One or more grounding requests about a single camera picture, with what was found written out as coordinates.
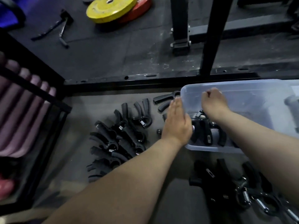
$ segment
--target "plastic bin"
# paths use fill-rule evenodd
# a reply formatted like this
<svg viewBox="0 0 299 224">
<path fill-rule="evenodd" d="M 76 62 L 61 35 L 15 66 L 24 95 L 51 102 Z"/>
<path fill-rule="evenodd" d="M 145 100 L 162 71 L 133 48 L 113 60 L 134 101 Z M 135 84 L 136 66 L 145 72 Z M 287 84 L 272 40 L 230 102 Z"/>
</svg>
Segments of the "plastic bin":
<svg viewBox="0 0 299 224">
<path fill-rule="evenodd" d="M 226 96 L 229 108 L 242 116 L 267 128 L 298 137 L 291 113 L 284 104 L 284 99 L 294 95 L 287 82 L 279 79 L 248 80 L 233 82 L 215 82 L 186 85 L 181 89 L 185 112 L 192 115 L 201 107 L 202 92 L 217 87 Z M 206 146 L 200 140 L 189 141 L 186 148 L 190 150 L 242 153 L 235 148 L 228 138 L 226 145 L 217 145 L 218 130 L 212 129 L 213 145 Z"/>
</svg>

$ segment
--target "hand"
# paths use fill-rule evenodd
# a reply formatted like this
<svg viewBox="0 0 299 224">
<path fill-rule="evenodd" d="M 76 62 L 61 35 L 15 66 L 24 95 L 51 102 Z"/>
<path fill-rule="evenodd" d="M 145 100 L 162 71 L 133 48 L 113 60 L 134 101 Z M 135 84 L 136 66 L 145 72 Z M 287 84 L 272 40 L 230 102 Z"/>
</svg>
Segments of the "hand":
<svg viewBox="0 0 299 224">
<path fill-rule="evenodd" d="M 225 96 L 215 87 L 202 93 L 202 109 L 214 122 L 220 120 L 224 112 L 230 111 Z"/>
<path fill-rule="evenodd" d="M 188 143 L 191 135 L 191 118 L 187 113 L 184 114 L 181 98 L 176 97 L 170 102 L 161 138 L 170 139 L 182 147 Z"/>
</svg>

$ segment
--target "red weight plate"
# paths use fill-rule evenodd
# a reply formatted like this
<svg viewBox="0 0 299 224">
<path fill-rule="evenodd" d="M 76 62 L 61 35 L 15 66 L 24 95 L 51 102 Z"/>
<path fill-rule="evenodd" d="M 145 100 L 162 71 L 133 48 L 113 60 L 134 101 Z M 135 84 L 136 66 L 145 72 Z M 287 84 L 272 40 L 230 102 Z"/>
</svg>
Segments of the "red weight plate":
<svg viewBox="0 0 299 224">
<path fill-rule="evenodd" d="M 152 0 L 137 0 L 137 4 L 123 17 L 121 17 L 118 22 L 126 23 L 132 21 L 141 15 L 143 15 L 146 11 L 150 9 L 152 6 Z"/>
</svg>

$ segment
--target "forearm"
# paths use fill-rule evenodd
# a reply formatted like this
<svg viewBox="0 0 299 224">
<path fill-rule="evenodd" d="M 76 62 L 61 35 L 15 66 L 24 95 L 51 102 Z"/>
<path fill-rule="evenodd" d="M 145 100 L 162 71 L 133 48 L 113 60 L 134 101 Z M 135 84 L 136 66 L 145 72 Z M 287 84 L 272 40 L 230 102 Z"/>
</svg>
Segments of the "forearm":
<svg viewBox="0 0 299 224">
<path fill-rule="evenodd" d="M 299 201 L 299 140 L 231 111 L 217 123 L 261 172 L 289 198 Z"/>
<path fill-rule="evenodd" d="M 90 184 L 45 223 L 147 223 L 179 149 L 175 140 L 158 140 Z"/>
</svg>

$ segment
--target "yellow weight plate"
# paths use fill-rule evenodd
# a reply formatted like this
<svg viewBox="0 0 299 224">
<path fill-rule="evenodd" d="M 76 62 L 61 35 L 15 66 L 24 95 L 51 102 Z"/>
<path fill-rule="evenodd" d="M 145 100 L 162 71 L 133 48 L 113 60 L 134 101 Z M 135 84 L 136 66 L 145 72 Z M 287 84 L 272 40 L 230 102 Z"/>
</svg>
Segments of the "yellow weight plate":
<svg viewBox="0 0 299 224">
<path fill-rule="evenodd" d="M 125 15 L 136 3 L 137 0 L 94 0 L 86 15 L 95 23 L 106 23 Z"/>
</svg>

